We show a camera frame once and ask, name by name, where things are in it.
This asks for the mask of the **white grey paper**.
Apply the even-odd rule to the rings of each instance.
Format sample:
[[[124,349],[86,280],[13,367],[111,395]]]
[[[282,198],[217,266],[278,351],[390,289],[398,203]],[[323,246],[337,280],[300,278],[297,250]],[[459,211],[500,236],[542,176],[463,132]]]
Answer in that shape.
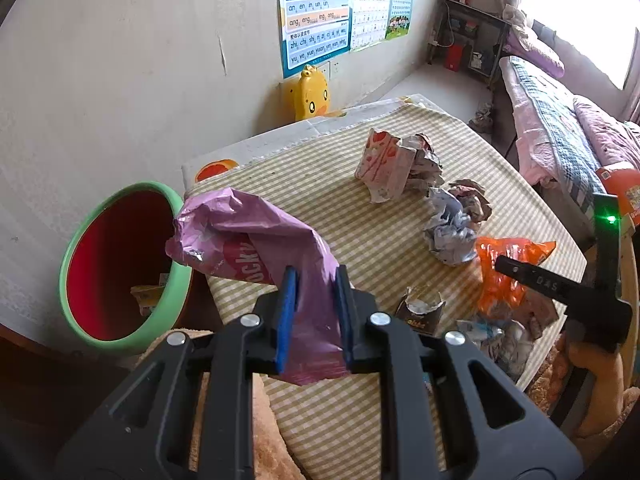
[[[476,231],[460,200],[441,188],[425,196],[427,212],[423,237],[432,255],[447,266],[461,266],[476,256]]]

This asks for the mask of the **pink Pocky snack bag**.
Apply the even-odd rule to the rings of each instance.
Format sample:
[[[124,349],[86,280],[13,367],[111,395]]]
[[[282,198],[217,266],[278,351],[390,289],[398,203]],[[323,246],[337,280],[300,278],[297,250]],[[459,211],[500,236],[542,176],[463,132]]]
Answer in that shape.
[[[257,195],[223,188],[186,200],[165,252],[200,273],[255,284],[280,285],[290,266],[297,298],[281,379],[302,386],[348,374],[334,307],[338,262],[311,226]]]

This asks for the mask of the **red white torn carton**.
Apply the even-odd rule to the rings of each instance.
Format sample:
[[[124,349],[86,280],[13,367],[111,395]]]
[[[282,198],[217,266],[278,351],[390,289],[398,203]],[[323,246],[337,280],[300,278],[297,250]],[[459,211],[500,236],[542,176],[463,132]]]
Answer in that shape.
[[[382,204],[404,192],[416,150],[387,131],[369,130],[355,178],[368,189],[370,201]]]

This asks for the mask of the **dark torn snack wrapper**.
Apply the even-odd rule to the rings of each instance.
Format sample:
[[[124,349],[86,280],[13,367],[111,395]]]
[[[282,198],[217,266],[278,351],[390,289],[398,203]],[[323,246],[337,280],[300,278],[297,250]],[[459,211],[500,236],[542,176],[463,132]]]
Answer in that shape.
[[[436,333],[446,300],[431,286],[407,287],[394,315],[417,333],[432,336]]]

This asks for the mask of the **yellow checkered tablecloth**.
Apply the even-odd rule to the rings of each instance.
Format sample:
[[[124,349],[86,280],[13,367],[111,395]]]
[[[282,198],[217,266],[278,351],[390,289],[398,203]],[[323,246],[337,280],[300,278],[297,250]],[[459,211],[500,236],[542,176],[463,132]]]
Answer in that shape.
[[[370,200],[355,177],[371,130],[396,136],[422,133],[448,181],[471,179],[486,191],[492,214],[482,233],[551,242],[546,267],[582,278],[586,260],[558,217],[527,181],[464,122],[416,99],[390,102],[367,119],[347,113],[336,126],[264,158],[251,158],[224,174],[194,184],[192,195],[235,188],[258,195],[314,228],[347,266],[352,284],[393,311],[408,287],[431,285],[445,299],[440,330],[471,316],[480,299],[476,262],[446,266],[427,249],[424,198],[408,192],[385,204]],[[265,382],[283,439],[314,479],[375,479],[380,474],[378,378],[349,375],[311,386]]]

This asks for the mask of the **orange box on bed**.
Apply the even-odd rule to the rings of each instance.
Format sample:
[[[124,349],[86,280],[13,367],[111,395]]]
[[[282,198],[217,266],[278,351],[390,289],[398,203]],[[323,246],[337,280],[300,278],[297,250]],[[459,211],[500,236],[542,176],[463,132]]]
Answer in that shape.
[[[630,162],[616,162],[597,170],[608,194],[615,195],[620,213],[628,216],[634,226],[640,226],[640,171]]]

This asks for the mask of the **bed with plaid blanket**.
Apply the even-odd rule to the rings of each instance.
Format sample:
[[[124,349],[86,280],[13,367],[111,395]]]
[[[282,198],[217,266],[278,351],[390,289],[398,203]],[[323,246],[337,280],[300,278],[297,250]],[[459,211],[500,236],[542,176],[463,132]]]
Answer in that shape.
[[[639,126],[621,122],[574,94],[533,63],[511,55],[499,62],[513,110],[520,174],[553,188],[563,209],[581,222],[605,187],[597,171],[616,162],[639,168]]]

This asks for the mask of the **red bin with green rim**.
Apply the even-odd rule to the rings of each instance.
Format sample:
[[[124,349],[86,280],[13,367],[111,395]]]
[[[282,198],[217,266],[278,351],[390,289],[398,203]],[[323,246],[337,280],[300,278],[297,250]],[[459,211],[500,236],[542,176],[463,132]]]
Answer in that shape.
[[[85,218],[58,274],[65,321],[89,347],[142,353],[173,328],[189,298],[192,270],[165,252],[180,195],[160,182],[122,188]]]

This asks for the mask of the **shoes on floor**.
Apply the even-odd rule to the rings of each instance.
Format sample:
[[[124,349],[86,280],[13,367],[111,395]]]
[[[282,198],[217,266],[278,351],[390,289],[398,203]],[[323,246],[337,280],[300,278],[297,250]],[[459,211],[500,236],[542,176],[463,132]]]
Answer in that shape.
[[[494,116],[494,104],[484,103],[468,121],[468,126],[477,133],[491,134],[494,131]]]

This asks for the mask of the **white fruit-print undercloth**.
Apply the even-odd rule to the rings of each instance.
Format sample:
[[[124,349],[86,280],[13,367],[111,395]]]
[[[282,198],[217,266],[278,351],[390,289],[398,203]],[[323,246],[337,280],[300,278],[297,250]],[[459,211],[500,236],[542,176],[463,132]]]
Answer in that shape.
[[[324,136],[334,130],[350,128],[360,122],[383,117],[404,104],[416,104],[426,107],[428,110],[444,112],[440,106],[422,94],[416,93],[410,94],[410,96],[347,107],[329,116],[293,122],[190,159],[181,167],[182,180],[186,189],[184,195],[188,196],[200,182],[206,180],[206,177],[202,176],[204,168],[214,162],[230,159],[239,166],[245,166],[256,162],[256,160],[272,157],[280,151],[288,150],[294,145],[304,143],[317,136]]]

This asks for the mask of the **yellow duck toy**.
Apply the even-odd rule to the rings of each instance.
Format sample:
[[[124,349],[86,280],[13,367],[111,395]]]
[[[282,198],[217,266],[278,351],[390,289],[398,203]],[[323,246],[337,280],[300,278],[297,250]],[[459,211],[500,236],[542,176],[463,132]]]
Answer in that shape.
[[[298,74],[282,80],[278,87],[281,122],[344,116],[346,112],[332,102],[330,76],[330,63],[324,62],[306,64]]]

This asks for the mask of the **pink pillow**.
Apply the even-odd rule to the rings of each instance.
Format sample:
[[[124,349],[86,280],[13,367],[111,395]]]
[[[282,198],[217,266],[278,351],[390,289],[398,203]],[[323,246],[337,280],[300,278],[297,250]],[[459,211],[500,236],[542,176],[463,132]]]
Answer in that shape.
[[[525,58],[556,79],[564,76],[564,63],[555,50],[539,38],[531,18],[510,4],[504,7],[502,18],[510,25],[504,47],[510,54]]]

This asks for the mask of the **dark metal shelf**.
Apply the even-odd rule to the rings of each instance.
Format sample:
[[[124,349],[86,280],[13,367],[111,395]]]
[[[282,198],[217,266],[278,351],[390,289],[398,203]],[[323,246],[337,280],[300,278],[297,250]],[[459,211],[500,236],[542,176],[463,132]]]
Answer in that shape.
[[[492,89],[510,30],[511,25],[498,15],[461,0],[436,0],[426,62],[468,73]]]

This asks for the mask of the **blue pinyin wall poster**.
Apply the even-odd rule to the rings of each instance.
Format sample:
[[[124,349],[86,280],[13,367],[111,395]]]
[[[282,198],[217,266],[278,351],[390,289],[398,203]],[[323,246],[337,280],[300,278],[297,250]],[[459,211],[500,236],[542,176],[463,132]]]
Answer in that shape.
[[[352,0],[279,0],[285,78],[350,50]]]

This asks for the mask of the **white chart wall poster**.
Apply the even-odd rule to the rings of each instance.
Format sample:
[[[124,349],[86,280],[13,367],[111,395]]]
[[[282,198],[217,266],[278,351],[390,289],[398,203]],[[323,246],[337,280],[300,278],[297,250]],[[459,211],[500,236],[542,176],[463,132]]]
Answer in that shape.
[[[352,32],[350,47],[354,51],[374,46],[386,35],[390,0],[350,0]]]

